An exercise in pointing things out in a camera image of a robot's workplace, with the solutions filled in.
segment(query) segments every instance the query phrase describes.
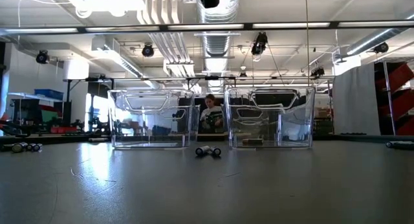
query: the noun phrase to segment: ceiling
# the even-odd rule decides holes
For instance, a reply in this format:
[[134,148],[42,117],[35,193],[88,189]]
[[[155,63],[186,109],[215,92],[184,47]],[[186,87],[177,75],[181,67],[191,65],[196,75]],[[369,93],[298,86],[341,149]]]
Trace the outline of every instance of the ceiling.
[[[413,2],[414,0],[308,0],[307,11],[305,0],[240,0],[237,22],[306,21],[307,12],[309,21],[401,19],[401,15],[412,8]],[[179,0],[178,8],[182,23],[197,23],[195,3]],[[113,17],[108,12],[95,12],[87,19],[79,19],[76,18],[71,4],[49,5],[33,0],[0,0],[0,27],[18,27],[19,19],[20,27],[139,24],[136,12],[128,12],[123,17]],[[234,56],[234,59],[228,61],[228,74],[238,74],[240,66],[244,65],[247,75],[277,75],[277,65],[282,75],[299,75],[301,69],[307,70],[307,64],[321,55],[325,56],[319,59],[319,63],[324,64],[326,74],[331,74],[331,54],[323,52],[336,45],[346,48],[373,31],[375,29],[339,30],[338,41],[336,41],[335,30],[268,31],[268,44],[271,52],[266,49],[258,62],[253,62],[251,54],[248,53],[257,32],[241,32],[240,36],[233,37],[231,56]],[[306,46],[307,36],[309,36],[309,57]],[[99,55],[91,50],[93,37],[93,35],[22,36],[20,41],[22,45],[26,45],[28,50],[31,49],[31,44],[35,43],[69,43],[78,50],[77,54],[92,59],[90,70],[92,73],[105,73],[108,76],[127,75],[125,70],[116,63],[99,59]],[[120,42],[123,56],[139,66],[146,76],[166,76],[162,70],[164,59],[157,49],[152,58],[144,58],[140,52],[144,43],[151,42],[147,34],[117,34],[110,37]],[[184,33],[184,41],[194,61],[195,73],[201,73],[204,62],[200,37],[187,32]],[[408,30],[390,39],[387,43],[390,50],[394,50],[412,41],[414,41],[413,31]],[[406,47],[393,56],[414,56],[413,49],[414,47]],[[67,60],[71,56],[70,53],[59,54],[60,60]],[[364,52],[360,56],[368,58],[373,55]]]

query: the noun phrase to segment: clear plastic bin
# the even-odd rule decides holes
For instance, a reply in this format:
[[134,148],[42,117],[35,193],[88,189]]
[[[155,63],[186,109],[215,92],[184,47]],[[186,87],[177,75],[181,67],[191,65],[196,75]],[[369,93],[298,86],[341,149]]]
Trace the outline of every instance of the clear plastic bin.
[[199,110],[183,89],[108,91],[112,145],[185,147],[195,140]]
[[227,89],[230,147],[311,147],[315,93],[313,87]]

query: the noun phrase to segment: fluorescent light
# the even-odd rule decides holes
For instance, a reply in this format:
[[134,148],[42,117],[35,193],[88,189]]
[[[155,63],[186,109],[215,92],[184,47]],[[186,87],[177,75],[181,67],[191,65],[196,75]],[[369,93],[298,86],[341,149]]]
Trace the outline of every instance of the fluorescent light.
[[152,81],[181,81],[181,80],[187,80],[187,78],[148,78],[148,80],[152,80]]
[[43,34],[43,33],[76,33],[76,28],[9,28],[4,29],[9,34]]
[[199,24],[199,25],[171,25],[169,30],[231,30],[242,29],[244,24]]
[[414,21],[355,21],[339,23],[339,27],[392,27],[412,26]]
[[203,33],[194,33],[194,36],[240,36],[240,32],[203,32]]
[[[330,23],[308,23],[309,27],[328,27]],[[255,23],[253,28],[302,28],[306,23]]]
[[137,26],[137,27],[87,27],[88,32],[134,32],[134,31],[157,31],[158,26]]
[[289,86],[289,87],[307,87],[308,84],[272,84],[273,87],[283,87],[283,86]]
[[271,76],[255,76],[255,77],[247,76],[247,77],[236,77],[235,79],[236,80],[252,80],[252,79],[264,80],[264,79],[272,79],[272,77]]

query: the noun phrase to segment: gray table surface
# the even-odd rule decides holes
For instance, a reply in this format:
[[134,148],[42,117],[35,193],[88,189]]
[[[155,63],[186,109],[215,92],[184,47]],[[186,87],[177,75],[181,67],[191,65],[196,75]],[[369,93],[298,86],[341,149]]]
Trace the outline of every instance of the gray table surface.
[[0,223],[414,223],[414,151],[383,144],[199,159],[74,143],[3,152],[0,167]]

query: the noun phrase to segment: plastic bin handle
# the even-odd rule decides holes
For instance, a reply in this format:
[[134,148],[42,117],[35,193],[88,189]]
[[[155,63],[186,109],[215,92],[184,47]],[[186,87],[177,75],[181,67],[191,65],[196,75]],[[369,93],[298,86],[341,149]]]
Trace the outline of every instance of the plastic bin handle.
[[260,90],[256,90],[256,91],[252,91],[249,95],[250,97],[252,97],[253,95],[256,94],[293,94],[294,97],[292,99],[292,101],[290,102],[289,106],[287,107],[283,107],[282,104],[270,104],[270,105],[258,105],[256,100],[254,98],[251,98],[251,100],[253,101],[254,105],[261,110],[287,110],[290,109],[293,106],[293,103],[295,102],[295,100],[298,99],[298,91],[295,89],[275,89],[275,90],[265,90],[263,92],[261,92]]
[[260,117],[263,115],[263,112],[262,112],[262,111],[260,111],[260,115],[259,115],[258,117],[242,117],[242,116],[240,115],[240,111],[241,111],[241,110],[257,111],[255,108],[252,108],[252,107],[250,107],[250,106],[245,106],[245,107],[242,107],[242,108],[237,108],[237,109],[236,109],[236,112],[237,112],[237,114],[239,115],[239,119],[241,119],[241,120],[257,119],[257,118],[260,118]]
[[128,107],[130,108],[131,111],[137,111],[137,112],[144,112],[144,111],[161,111],[164,109],[164,106],[166,105],[166,102],[168,100],[168,94],[163,94],[162,96],[159,96],[159,98],[164,98],[164,102],[162,103],[161,107],[159,108],[155,108],[155,109],[138,109],[138,108],[133,108],[131,106],[131,104],[129,103],[128,98],[133,98],[133,97],[146,97],[145,95],[141,95],[141,94],[133,94],[133,95],[125,95],[124,96],[124,100],[125,102],[128,104]]

